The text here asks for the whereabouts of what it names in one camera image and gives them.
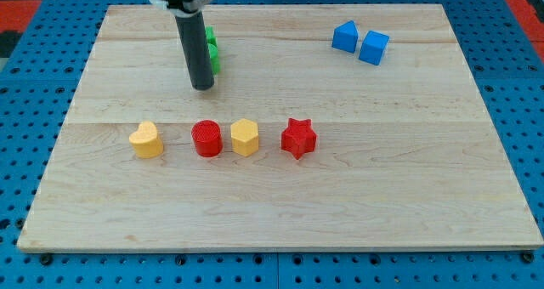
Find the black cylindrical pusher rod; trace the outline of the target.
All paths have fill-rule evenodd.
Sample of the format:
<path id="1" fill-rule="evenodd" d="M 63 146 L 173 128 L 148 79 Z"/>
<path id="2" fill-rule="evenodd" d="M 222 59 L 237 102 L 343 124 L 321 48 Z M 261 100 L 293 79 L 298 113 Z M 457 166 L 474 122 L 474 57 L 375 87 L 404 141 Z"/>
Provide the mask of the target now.
<path id="1" fill-rule="evenodd" d="M 214 77 L 202 13 L 175 20 L 192 88 L 208 90 Z"/>

